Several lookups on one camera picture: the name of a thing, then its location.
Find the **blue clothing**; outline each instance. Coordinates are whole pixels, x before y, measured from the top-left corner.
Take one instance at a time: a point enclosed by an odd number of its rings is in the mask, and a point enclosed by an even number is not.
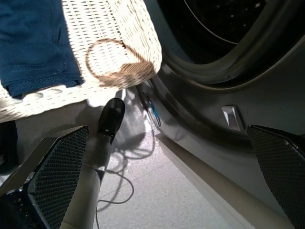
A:
[[[83,83],[61,0],[0,0],[0,79],[15,98]]]

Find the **white wicker basket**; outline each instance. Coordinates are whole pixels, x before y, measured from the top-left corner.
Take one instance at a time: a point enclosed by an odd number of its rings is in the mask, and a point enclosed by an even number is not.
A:
[[[70,44],[84,83],[39,90],[22,100],[0,86],[0,123],[105,96],[160,69],[161,46],[143,0],[63,0]]]

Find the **black shoe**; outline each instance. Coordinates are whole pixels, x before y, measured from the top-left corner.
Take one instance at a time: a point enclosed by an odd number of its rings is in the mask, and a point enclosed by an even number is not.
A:
[[[98,133],[110,136],[112,144],[116,133],[119,131],[125,114],[125,104],[119,98],[113,98],[105,105],[100,120]]]

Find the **tile floor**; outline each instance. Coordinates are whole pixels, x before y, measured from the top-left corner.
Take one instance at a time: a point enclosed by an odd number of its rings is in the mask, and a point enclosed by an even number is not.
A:
[[[116,96],[125,101],[126,113],[112,147],[108,169],[119,171],[131,180],[135,193],[122,205],[98,204],[101,229],[230,229],[163,154],[154,137],[157,130],[150,125],[135,88]],[[94,137],[96,124],[107,100],[103,98],[101,106],[95,108],[82,102],[18,120],[20,157],[27,157],[48,133],[77,125],[88,125],[88,149],[95,147],[98,144]],[[106,174],[99,198],[123,201],[130,193],[130,184],[125,180]]]

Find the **black mesh pad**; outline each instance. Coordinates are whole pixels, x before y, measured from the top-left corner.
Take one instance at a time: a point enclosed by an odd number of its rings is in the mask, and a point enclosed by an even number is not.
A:
[[[41,229],[41,220],[31,209],[23,192],[15,191],[0,198],[0,228]]]
[[[259,126],[248,127],[247,133],[267,185],[295,228],[304,229],[304,139]]]
[[[28,185],[28,195],[48,229],[58,229],[76,189],[88,138],[86,127],[59,140]]]

